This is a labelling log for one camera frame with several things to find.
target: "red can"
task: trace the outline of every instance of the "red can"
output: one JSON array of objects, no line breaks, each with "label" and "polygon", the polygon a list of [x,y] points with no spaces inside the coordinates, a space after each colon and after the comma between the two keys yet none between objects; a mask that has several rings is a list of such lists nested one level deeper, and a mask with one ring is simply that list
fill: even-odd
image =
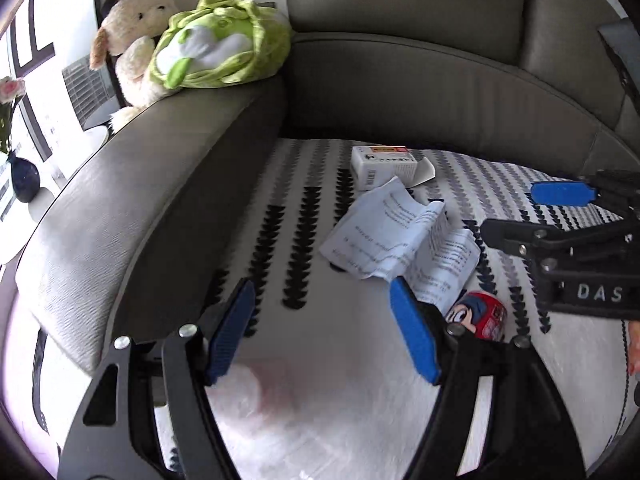
[{"label": "red can", "polygon": [[449,309],[447,322],[461,323],[477,338],[501,341],[507,309],[493,294],[483,290],[468,292]]}]

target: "plush dog head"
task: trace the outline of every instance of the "plush dog head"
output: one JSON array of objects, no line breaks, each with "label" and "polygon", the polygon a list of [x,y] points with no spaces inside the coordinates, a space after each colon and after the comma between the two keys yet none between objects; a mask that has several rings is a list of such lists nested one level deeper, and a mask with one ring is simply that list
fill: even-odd
[{"label": "plush dog head", "polygon": [[107,0],[105,6],[111,9],[91,46],[89,66],[92,70],[104,64],[107,51],[118,56],[138,38],[162,34],[169,18],[178,12],[174,0]]}]

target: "blue gripper pad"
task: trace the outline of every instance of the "blue gripper pad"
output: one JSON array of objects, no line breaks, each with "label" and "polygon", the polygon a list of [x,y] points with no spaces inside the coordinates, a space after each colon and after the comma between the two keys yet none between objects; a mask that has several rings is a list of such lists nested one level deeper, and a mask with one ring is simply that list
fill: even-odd
[{"label": "blue gripper pad", "polygon": [[536,182],[531,186],[531,199],[541,205],[583,207],[596,196],[596,190],[584,182]]},{"label": "blue gripper pad", "polygon": [[231,297],[225,317],[216,335],[209,343],[209,363],[205,370],[205,384],[215,384],[219,377],[229,371],[231,361],[242,339],[251,314],[255,309],[254,284],[246,280]]},{"label": "blue gripper pad", "polygon": [[391,282],[391,310],[396,317],[400,332],[414,361],[416,371],[431,384],[438,384],[442,369],[438,364],[436,343],[427,324],[416,309],[414,295],[406,282],[396,278]]}]

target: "gray leather sofa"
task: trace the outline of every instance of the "gray leather sofa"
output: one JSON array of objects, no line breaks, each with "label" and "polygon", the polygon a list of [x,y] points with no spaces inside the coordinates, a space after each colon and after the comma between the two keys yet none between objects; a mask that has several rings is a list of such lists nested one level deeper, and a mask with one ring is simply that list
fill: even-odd
[{"label": "gray leather sofa", "polygon": [[20,293],[91,372],[195,319],[278,135],[445,147],[557,175],[640,170],[605,0],[288,0],[281,75],[185,90],[89,160],[28,243]]}]

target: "white box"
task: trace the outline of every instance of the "white box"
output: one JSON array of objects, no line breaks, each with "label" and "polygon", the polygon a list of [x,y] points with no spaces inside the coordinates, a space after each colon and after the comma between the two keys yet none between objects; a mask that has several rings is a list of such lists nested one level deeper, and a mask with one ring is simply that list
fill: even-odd
[{"label": "white box", "polygon": [[359,191],[380,187],[395,176],[405,187],[413,187],[436,174],[429,159],[416,160],[405,146],[354,146],[351,170]]}]

